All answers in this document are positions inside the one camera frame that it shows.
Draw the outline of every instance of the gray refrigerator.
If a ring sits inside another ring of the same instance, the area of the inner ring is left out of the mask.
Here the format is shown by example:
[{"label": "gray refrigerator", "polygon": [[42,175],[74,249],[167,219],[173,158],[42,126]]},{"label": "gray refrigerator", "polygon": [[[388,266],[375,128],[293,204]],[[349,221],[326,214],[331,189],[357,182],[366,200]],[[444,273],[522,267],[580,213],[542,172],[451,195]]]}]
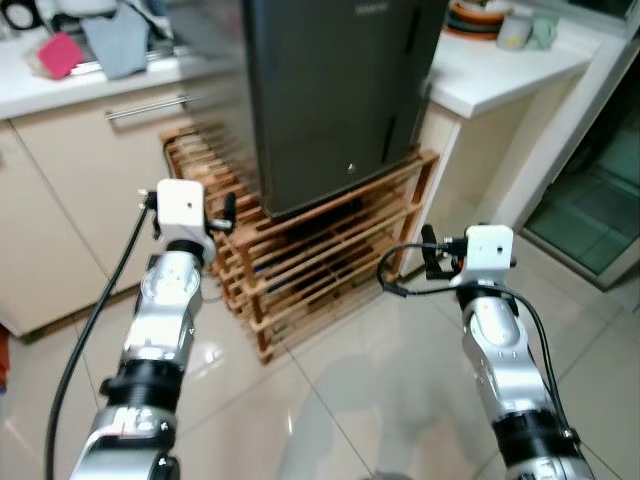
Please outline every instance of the gray refrigerator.
[{"label": "gray refrigerator", "polygon": [[415,145],[447,4],[173,0],[194,123],[274,218],[354,188]]}]

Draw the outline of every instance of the gray towel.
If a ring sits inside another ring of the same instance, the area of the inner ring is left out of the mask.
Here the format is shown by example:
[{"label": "gray towel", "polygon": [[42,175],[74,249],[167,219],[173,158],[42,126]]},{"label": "gray towel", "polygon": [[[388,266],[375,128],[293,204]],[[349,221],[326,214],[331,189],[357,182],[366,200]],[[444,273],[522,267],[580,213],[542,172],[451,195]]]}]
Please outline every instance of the gray towel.
[{"label": "gray towel", "polygon": [[80,21],[89,46],[109,80],[126,77],[147,68],[149,25],[126,3],[115,16]]}]

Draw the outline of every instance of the drawer handle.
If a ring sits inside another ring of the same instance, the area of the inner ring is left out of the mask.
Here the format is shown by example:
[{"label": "drawer handle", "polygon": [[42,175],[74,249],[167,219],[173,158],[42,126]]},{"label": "drawer handle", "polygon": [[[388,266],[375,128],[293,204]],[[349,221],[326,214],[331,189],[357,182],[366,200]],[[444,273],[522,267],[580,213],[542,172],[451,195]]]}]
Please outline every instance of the drawer handle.
[{"label": "drawer handle", "polygon": [[151,112],[153,110],[159,110],[161,108],[171,107],[173,105],[184,105],[189,101],[189,97],[186,95],[180,95],[177,98],[172,100],[164,100],[162,102],[150,103],[149,105],[144,105],[142,107],[134,107],[128,110],[121,110],[119,112],[112,112],[111,110],[107,110],[104,112],[104,118],[108,121],[113,122],[119,118],[131,117],[134,115],[140,115],[141,113]]}]

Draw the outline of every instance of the stack of dishes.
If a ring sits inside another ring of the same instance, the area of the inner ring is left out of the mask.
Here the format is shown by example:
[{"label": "stack of dishes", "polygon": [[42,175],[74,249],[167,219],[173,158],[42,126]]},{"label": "stack of dishes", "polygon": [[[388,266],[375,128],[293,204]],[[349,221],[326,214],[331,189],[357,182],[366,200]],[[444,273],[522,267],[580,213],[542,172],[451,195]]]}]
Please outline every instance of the stack of dishes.
[{"label": "stack of dishes", "polygon": [[507,10],[483,11],[455,2],[449,7],[445,31],[476,40],[495,40],[507,14]]}]

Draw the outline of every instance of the white countertop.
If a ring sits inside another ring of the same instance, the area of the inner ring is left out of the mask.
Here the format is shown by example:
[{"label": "white countertop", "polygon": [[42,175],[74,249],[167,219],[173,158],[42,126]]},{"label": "white countertop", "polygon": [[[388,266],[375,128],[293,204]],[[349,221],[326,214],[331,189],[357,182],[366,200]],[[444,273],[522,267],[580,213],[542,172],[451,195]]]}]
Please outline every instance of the white countertop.
[{"label": "white countertop", "polygon": [[[147,72],[116,81],[108,81],[102,72],[57,81],[38,77],[23,56],[44,35],[34,31],[0,42],[0,120],[180,80],[175,58],[157,60]],[[560,38],[551,51],[509,52],[494,42],[443,34],[431,68],[430,96],[444,108],[471,118],[576,75],[588,64],[587,54]]]}]

